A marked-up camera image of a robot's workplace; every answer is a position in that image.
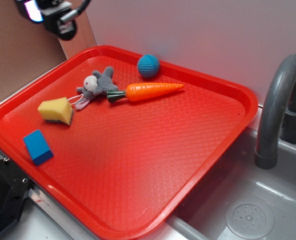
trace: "blue ball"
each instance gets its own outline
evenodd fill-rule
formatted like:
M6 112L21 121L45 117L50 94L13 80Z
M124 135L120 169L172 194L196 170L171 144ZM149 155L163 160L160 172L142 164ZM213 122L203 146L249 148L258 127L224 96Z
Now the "blue ball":
M160 62L155 56L147 54L139 59L137 68L144 78L152 78L158 73Z

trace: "red tray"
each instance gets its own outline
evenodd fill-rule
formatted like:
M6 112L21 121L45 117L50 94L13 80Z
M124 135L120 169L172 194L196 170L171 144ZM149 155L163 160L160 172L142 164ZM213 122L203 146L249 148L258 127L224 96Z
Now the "red tray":
M246 87L161 62L149 82L183 90L151 100L98 97L71 126L45 122L42 101L77 95L93 70L114 68L114 83L146 82L141 55L88 49L0 105L0 149L96 235L140 237L159 226L257 113ZM35 166L23 137L40 129L54 157Z

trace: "bunny face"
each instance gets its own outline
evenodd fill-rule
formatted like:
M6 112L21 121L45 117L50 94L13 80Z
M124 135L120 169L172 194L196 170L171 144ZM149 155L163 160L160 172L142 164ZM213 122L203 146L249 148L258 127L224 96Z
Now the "bunny face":
M94 92L98 87L98 79L95 76L88 76L83 81L83 86L87 91Z

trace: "tray rim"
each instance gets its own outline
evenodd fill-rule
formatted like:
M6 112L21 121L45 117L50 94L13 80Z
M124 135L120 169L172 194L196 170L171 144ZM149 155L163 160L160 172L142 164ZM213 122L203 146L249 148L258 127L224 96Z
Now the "tray rim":
M6 99L3 103L0 104L0 119L7 113L9 113L13 108L22 104L25 100L29 99L31 95L25 94L30 91L35 91L36 89L40 89L54 82L61 75L65 74L66 71L71 69L72 66L75 66L76 63L83 62L91 57L98 56L112 56L115 59L120 59L126 61L127 63L131 63L136 65L138 59L142 56L140 54L130 52L124 49L120 49L113 46L101 45L95 46L92 48L88 48L74 57L68 59L63 62L59 66L55 67L53 70L48 73L42 75L36 81L27 85L25 88L15 93L9 99ZM103 223L100 219L98 219L94 214L89 214L85 207L77 205L74 201L71 200L73 196L69 196L68 192L57 188L53 189L44 189L43 186L53 186L51 180L46 178L45 176L40 175L37 166L31 166L25 161L20 161L18 159L21 158L20 153L15 149L11 149L6 144L6 138L4 136L0 136L0 149L5 152L10 158L12 158L28 175L48 194L50 194L57 202L63 205L69 212L71 212L79 221L81 221L85 226L87 226L92 232L95 234L108 239L115 240L127 240L141 237L151 230L158 227L163 221L166 219L168 215L175 209L175 207L181 202L181 200L186 196L193 186L195 186L201 178L206 174L207 171L210 170L212 165L218 160L218 158L228 149L228 147L234 142L234 140L242 133L242 131L248 126L248 124L252 121L252 119L257 114L258 110L258 100L254 93L249 90L247 87L240 85L238 83L230 82L218 77L210 76L205 73L197 72L191 69L187 69L185 67L177 66L171 63L167 63L164 61L160 61L161 68L160 74L165 74L169 77L178 78L189 76L189 80L184 82L194 84L193 81L196 79L202 78L204 82L215 82L218 85L224 85L229 91L218 92L215 91L216 85L207 84L205 87L208 90L214 91L216 93L225 95L227 97L231 97L239 101L245 108L245 117L240 121L240 123L233 129L233 131L227 136L226 139L220 144L220 146L209 156L209 158L204 162L201 168L199 168L194 175L190 178L190 180L180 189L179 193L176 194L167 204L167 206L162 209L160 214L158 214L153 221L149 222L147 225L140 227L139 229L135 229L131 232L123 232L123 231L115 231L108 227L105 223Z

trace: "sponge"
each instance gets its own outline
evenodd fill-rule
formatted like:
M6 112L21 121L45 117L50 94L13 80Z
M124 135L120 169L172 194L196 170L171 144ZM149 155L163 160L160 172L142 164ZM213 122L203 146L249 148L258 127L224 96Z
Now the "sponge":
M71 124L73 109L66 97L43 101L38 112L47 122Z

